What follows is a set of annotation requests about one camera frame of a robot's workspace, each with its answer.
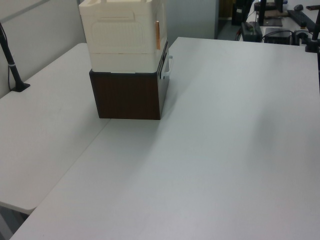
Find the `brown box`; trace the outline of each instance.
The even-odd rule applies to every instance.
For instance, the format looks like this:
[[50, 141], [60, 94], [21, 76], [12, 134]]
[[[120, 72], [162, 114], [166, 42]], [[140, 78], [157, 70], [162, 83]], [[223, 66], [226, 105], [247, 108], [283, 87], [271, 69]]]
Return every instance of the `brown box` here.
[[160, 120], [164, 106], [169, 76], [168, 42], [154, 73], [110, 73], [90, 71], [96, 107], [101, 119]]

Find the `styrofoam container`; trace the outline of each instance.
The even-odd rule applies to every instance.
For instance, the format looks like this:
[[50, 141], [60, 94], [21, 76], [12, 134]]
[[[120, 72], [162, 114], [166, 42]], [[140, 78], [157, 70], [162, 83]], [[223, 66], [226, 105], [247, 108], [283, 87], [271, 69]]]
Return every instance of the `styrofoam container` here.
[[[155, 73], [167, 41], [166, 0], [85, 0], [79, 5], [94, 72]], [[156, 24], [159, 21], [160, 49]]]

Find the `white tabletop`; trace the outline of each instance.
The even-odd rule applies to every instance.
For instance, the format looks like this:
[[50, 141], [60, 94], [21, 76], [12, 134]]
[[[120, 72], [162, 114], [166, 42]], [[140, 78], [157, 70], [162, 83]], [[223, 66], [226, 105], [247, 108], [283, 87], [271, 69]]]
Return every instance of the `white tabletop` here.
[[[248, 17], [248, 19], [246, 20], [247, 22], [255, 22], [255, 20], [258, 21], [259, 15], [256, 16], [256, 12], [254, 11], [254, 3], [252, 3], [252, 5], [251, 5], [251, 9], [250, 9], [250, 13], [249, 13], [249, 14], [251, 14], [251, 13], [253, 13], [253, 14]], [[306, 6], [320, 5], [319, 0], [303, 0], [303, 1], [302, 0], [288, 0], [287, 9], [293, 10], [294, 7], [298, 4], [302, 4], [303, 5], [302, 12], [305, 15], [307, 15], [312, 21], [316, 22], [319, 10], [310, 11], [310, 10], [306, 9]], [[282, 18], [282, 27], [262, 26], [261, 31], [262, 31], [263, 35], [265, 35], [265, 33], [266, 33], [266, 28], [284, 28], [284, 29], [289, 29], [290, 31], [293, 31], [293, 32], [302, 30], [300, 28], [300, 26], [290, 17], [283, 17]]]
[[30, 214], [106, 125], [90, 69], [82, 43], [0, 99], [0, 206]]
[[110, 120], [12, 240], [319, 239], [317, 56], [293, 48], [178, 38], [162, 119]]

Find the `box handle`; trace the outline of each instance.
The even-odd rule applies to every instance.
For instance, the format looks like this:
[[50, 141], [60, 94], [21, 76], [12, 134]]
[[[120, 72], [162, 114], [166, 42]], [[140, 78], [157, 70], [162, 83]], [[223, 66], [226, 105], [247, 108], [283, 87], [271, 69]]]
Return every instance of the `box handle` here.
[[[171, 59], [171, 65], [169, 66], [169, 71], [164, 72], [165, 66], [167, 66], [167, 64], [169, 63], [169, 59]], [[161, 77], [165, 78], [165, 77], [170, 76], [173, 65], [174, 65], [174, 57], [169, 55], [168, 57], [165, 58]]]

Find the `floor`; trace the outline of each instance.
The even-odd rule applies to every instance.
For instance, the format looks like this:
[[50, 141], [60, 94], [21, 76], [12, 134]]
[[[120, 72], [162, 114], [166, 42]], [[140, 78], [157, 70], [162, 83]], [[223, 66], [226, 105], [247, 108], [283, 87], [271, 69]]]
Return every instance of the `floor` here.
[[219, 19], [217, 39], [234, 41], [239, 29], [240, 26], [231, 25], [231, 20]]

